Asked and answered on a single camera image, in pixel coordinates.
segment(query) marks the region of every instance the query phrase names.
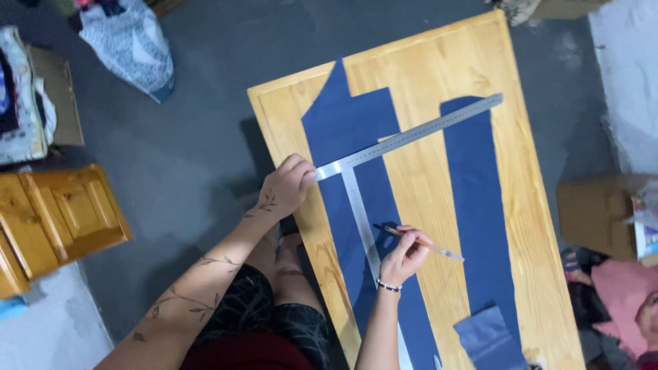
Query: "wooden table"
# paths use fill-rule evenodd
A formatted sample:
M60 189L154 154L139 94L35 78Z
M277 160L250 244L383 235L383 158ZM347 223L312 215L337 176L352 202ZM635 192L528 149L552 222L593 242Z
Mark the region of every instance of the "wooden table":
M343 62L352 96L390 89L401 131L437 118L442 101L504 93L505 102L492 110L492 126L522 348L529 359L543 357L549 369L583 369L503 12L462 20L351 55ZM275 165L294 152L312 160L301 117L333 66L326 63L248 90ZM437 244L459 253L442 132L386 154L384 162L402 223L427 231ZM361 337L317 186L311 187L295 219L353 367ZM453 330L455 323L470 315L463 267L431 253L418 281L444 368L472 368Z

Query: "red shirt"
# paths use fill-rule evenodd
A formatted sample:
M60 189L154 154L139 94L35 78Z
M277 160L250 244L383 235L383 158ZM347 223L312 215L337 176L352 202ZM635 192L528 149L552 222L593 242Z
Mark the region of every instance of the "red shirt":
M181 370L313 370L289 340L271 332L222 338L189 350Z

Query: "pencil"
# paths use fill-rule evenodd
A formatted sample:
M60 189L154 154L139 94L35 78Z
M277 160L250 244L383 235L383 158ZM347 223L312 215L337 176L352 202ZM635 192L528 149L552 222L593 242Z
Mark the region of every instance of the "pencil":
M384 230L390 232L391 234L395 234L397 236L403 236L405 234L404 232L397 231L396 229L390 228L388 226L384 226ZM464 257L460 256L459 254L453 253L451 251L447 251L447 250L445 250L443 248L439 248L437 246L433 246L432 244L423 242L422 240L416 239L416 243L420 244L421 246L426 246L427 248L430 248L430 250L435 251L437 253L441 253L442 255L444 255L446 257L456 259L459 262L464 261Z

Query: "concrete floor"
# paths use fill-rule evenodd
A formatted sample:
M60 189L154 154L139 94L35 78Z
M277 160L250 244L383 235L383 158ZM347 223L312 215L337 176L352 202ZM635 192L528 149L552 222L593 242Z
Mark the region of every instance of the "concrete floor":
M46 4L0 0L0 24L70 60L86 151L132 228L133 242L83 260L110 336L120 340L228 233L238 199L272 170L247 88L488 10L481 0L190 0L162 19L176 91L157 105L108 72ZM614 169L589 24L545 20L511 34L556 225L560 179Z

